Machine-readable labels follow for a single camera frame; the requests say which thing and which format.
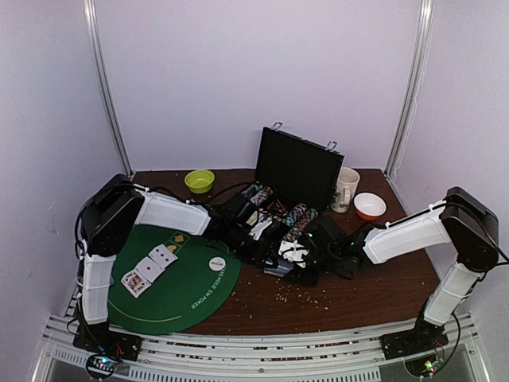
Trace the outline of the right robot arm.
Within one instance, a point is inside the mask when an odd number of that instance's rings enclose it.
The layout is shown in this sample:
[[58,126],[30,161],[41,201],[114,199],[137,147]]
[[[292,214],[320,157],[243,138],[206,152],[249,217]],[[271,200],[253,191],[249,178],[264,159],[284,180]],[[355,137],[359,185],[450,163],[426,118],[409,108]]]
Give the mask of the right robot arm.
[[505,255],[498,244],[499,221],[490,209],[460,187],[427,209],[385,225],[359,228],[351,235],[328,216],[313,219],[299,240],[283,240],[279,255],[352,279],[365,264],[378,265],[412,251],[452,244],[453,264],[423,305],[413,329],[382,336],[388,350],[421,352],[445,345],[445,323],[474,286]]

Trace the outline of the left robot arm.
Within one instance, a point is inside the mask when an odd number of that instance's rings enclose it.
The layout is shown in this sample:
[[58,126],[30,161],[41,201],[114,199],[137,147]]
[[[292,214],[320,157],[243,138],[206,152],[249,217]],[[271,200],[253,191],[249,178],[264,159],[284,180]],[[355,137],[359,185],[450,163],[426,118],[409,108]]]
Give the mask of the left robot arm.
[[118,173],[82,206],[75,222],[75,249],[80,260],[77,283],[80,330],[97,353],[114,347],[107,300],[113,265],[138,225],[170,228],[226,244],[241,259],[261,260],[269,241],[255,239],[235,222],[231,207],[241,195],[219,205],[185,200],[165,187],[145,187]]

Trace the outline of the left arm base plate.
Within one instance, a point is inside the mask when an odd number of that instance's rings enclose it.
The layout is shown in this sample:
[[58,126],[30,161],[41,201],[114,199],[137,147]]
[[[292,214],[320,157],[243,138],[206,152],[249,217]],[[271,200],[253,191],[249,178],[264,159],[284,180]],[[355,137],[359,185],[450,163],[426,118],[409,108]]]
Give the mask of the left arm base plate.
[[142,346],[142,338],[118,332],[108,332],[104,338],[97,338],[82,332],[74,336],[72,344],[78,349],[105,354],[121,361],[136,361]]

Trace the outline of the grey playing card deck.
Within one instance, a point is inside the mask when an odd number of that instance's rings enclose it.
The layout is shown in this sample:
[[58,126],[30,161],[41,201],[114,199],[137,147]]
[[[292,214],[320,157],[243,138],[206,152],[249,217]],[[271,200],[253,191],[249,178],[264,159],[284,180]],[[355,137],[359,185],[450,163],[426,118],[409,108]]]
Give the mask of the grey playing card deck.
[[264,268],[264,273],[273,275],[279,278],[284,278],[293,270],[294,265],[292,263],[279,263],[278,265],[272,264],[271,266]]

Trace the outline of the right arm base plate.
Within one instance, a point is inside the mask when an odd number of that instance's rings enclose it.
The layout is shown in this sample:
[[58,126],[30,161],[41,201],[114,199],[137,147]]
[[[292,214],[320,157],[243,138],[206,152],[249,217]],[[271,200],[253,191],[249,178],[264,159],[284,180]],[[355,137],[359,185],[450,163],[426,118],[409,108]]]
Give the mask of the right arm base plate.
[[432,332],[427,329],[410,329],[389,333],[382,335],[379,340],[386,360],[431,351],[438,344],[447,345],[449,343],[449,338],[444,331]]

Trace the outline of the white dealer button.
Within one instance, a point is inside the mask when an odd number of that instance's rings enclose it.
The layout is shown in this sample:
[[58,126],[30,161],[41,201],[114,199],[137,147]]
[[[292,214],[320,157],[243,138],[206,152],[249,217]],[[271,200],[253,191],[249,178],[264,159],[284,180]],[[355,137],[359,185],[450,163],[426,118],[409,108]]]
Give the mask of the white dealer button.
[[223,257],[216,256],[210,259],[208,266],[212,271],[222,271],[226,267],[227,263]]

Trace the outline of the black poker chip case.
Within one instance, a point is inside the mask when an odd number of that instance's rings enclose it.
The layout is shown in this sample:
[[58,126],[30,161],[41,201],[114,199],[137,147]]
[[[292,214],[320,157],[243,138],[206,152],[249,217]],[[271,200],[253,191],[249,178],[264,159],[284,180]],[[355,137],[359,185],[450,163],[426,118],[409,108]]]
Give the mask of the black poker chip case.
[[[286,133],[278,125],[263,128],[254,179],[270,187],[273,194],[256,207],[243,229],[256,240],[278,242],[289,231],[282,220],[296,205],[303,203],[318,215],[324,212],[332,201],[343,161],[334,147]],[[267,210],[275,200],[284,204],[286,213]]]

